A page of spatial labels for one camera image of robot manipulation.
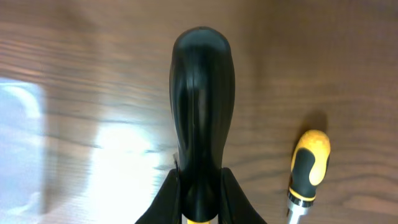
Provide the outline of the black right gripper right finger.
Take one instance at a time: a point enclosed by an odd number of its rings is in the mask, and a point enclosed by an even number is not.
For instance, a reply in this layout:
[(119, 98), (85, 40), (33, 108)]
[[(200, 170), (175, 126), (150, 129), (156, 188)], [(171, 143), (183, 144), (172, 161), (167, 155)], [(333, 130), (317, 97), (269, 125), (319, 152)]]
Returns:
[(219, 224), (267, 224), (245, 196), (232, 171), (221, 169)]

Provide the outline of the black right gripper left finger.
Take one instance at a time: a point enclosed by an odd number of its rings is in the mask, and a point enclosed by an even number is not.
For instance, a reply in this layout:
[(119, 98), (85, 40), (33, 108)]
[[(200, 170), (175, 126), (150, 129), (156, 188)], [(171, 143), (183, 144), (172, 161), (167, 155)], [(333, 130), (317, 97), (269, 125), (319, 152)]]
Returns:
[(175, 161), (175, 168), (169, 171), (150, 207), (136, 221), (136, 224), (182, 223), (179, 171), (177, 161)]

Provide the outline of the yellow black ratchet screwdriver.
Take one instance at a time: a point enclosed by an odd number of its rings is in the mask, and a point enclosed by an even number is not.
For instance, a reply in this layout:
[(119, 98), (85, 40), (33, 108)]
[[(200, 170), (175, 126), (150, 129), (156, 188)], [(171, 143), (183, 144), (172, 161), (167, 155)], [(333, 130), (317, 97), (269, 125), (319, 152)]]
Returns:
[(317, 187), (326, 176), (330, 152), (330, 140), (323, 131), (308, 130), (300, 137), (290, 166), (288, 224), (299, 224), (313, 205)]

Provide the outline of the black handled tool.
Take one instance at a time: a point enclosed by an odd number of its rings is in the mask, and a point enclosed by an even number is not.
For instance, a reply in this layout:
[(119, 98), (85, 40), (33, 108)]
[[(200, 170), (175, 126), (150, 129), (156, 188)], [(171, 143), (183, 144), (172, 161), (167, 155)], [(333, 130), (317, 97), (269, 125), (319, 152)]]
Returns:
[(178, 139), (183, 215), (208, 222), (220, 209), (221, 165), (234, 110), (235, 74), (226, 37), (195, 27), (175, 41), (169, 93)]

